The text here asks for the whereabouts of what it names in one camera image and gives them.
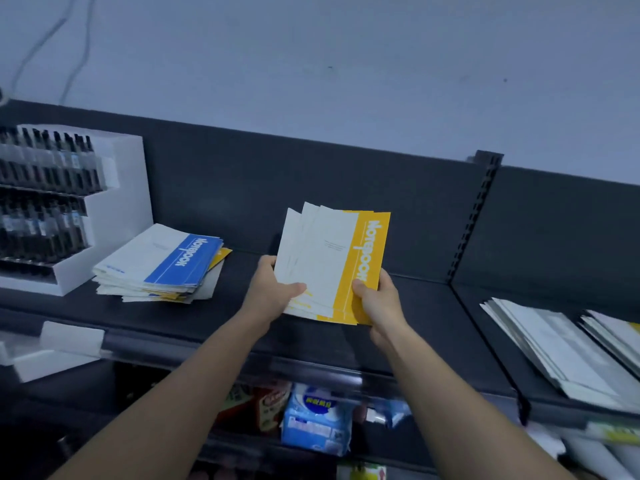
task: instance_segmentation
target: wall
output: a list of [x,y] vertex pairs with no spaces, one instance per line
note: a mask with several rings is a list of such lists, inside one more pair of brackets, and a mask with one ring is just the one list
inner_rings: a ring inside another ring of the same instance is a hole
[[[88,0],[16,97],[56,103]],[[0,84],[66,0],[0,1]],[[640,0],[98,0],[87,109],[640,184]]]

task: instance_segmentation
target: finger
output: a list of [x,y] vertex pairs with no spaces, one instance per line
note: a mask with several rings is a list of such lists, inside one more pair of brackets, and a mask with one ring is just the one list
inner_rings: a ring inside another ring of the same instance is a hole
[[355,295],[359,296],[360,298],[362,298],[364,296],[364,293],[366,293],[369,289],[361,280],[354,280],[351,284],[351,288],[353,288],[353,292],[355,293]]
[[300,296],[307,289],[307,285],[304,283],[292,283],[290,285],[284,285],[287,290],[289,299]]
[[258,261],[258,267],[263,266],[271,266],[273,267],[276,264],[276,256],[262,256],[260,257],[260,261]]
[[391,276],[389,276],[389,273],[384,269],[380,269],[380,281],[378,282],[378,289],[382,291],[394,288],[396,287],[394,286],[394,282],[391,281]]

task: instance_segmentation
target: wire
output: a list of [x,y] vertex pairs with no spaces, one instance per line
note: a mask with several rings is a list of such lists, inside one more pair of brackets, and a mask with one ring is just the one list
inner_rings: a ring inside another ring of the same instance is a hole
[[23,58],[18,70],[15,71],[15,74],[11,80],[11,84],[9,85],[8,91],[0,90],[0,106],[4,106],[7,104],[11,98],[15,94],[15,90],[18,87],[18,81],[22,76],[22,72],[24,71],[27,64],[31,62],[32,58],[38,53],[38,51],[59,31],[69,20],[71,16],[71,12],[73,12],[74,5],[76,4],[76,0],[69,0],[67,7],[62,15],[62,17],[50,28],[46,31],[46,33],[36,42],[36,44],[30,49],[25,58]]
[[91,26],[93,22],[95,1],[96,0],[89,0],[89,6],[87,8],[84,32],[84,52],[82,55],[82,59],[80,59],[80,63],[69,75],[69,79],[67,80],[67,84],[65,85],[65,90],[62,92],[62,96],[60,97],[60,106],[64,106],[65,102],[67,101],[69,91],[76,81],[76,77],[78,76],[78,74],[80,74],[80,72],[82,72],[82,69],[84,69],[84,66],[87,64],[87,62],[89,62],[89,55],[91,55]]

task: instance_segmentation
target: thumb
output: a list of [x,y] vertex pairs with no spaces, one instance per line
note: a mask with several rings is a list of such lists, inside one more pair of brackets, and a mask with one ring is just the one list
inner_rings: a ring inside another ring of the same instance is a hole
[[285,289],[285,294],[289,299],[295,298],[307,289],[307,285],[304,283],[292,283],[290,285],[283,285]]
[[362,298],[364,293],[366,293],[369,289],[361,280],[354,280],[351,284],[351,287],[353,288],[353,292],[355,293],[355,295],[359,298]]

